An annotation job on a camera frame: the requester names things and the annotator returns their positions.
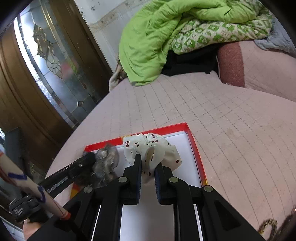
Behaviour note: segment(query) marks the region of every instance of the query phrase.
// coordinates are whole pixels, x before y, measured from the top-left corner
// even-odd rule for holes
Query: beige cloth
[[[176,146],[171,145],[161,135],[148,133],[137,134],[123,138],[124,155],[126,160],[133,165],[136,154],[141,155],[142,159],[142,183],[152,184],[154,170],[159,163],[171,170],[177,169],[181,163],[181,157]]]

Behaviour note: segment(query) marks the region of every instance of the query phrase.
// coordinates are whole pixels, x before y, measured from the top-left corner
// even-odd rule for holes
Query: blurry gray object
[[[263,49],[279,49],[296,56],[296,48],[277,18],[272,19],[270,34],[264,39],[255,39],[255,44]]]
[[[116,147],[107,144],[104,148],[98,149],[95,158],[96,163],[92,168],[79,175],[76,180],[78,185],[99,188],[106,186],[113,179],[117,178],[113,171],[119,162],[119,154]]]

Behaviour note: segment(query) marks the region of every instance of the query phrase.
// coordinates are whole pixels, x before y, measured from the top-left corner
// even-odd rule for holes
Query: metal screw
[[[90,192],[92,192],[92,187],[87,186],[87,187],[85,187],[85,188],[83,189],[83,191],[84,191],[85,193],[90,193]]]
[[[125,182],[128,181],[128,179],[127,179],[126,177],[120,177],[120,178],[118,178],[118,181],[119,181],[120,183],[125,183]]]
[[[169,181],[170,181],[171,183],[177,183],[177,182],[179,181],[179,179],[176,178],[176,177],[170,177]]]
[[[204,186],[204,190],[205,190],[206,192],[211,192],[211,191],[213,191],[213,187],[210,186],[210,185],[206,185],[206,186]]]

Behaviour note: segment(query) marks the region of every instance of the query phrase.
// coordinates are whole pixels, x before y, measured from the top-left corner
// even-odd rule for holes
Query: red stripe
[[[148,134],[148,133],[152,132],[152,133],[159,134],[159,135],[163,136],[163,135],[167,135],[167,134],[171,134],[171,133],[179,132],[179,131],[185,131],[187,133],[190,144],[191,144],[191,148],[192,148],[192,151],[193,151],[193,154],[194,154],[194,157],[195,157],[195,163],[196,163],[196,167],[198,169],[199,175],[200,175],[200,180],[202,182],[202,186],[207,185],[207,178],[206,178],[206,175],[205,175],[205,170],[203,168],[202,160],[200,158],[200,154],[198,152],[198,148],[196,146],[194,137],[193,137],[193,135],[192,135],[192,133],[191,133],[191,131],[189,129],[189,126],[187,125],[186,122],[171,125],[171,126],[160,127],[160,128],[149,130],[149,131],[143,131],[143,132],[139,132],[139,133],[136,133],[136,134],[140,134],[140,133]],[[108,144],[108,143],[113,145],[113,146],[122,145],[123,144],[123,138],[124,137],[119,137],[119,138],[116,138],[116,139],[112,139],[112,140],[103,141],[103,142],[100,142],[100,143],[95,143],[95,144],[92,144],[92,145],[88,145],[88,146],[85,147],[84,150],[86,152],[91,152],[91,151],[94,151],[94,150],[98,150],[100,148],[105,147],[106,144]]]

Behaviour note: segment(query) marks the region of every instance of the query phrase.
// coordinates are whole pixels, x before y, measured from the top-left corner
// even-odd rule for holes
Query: hand
[[[30,220],[26,219],[24,221],[24,225],[22,227],[25,240],[27,240],[29,237],[31,237],[32,234],[35,233],[40,227],[41,227],[40,223],[37,223],[37,222],[30,223]]]

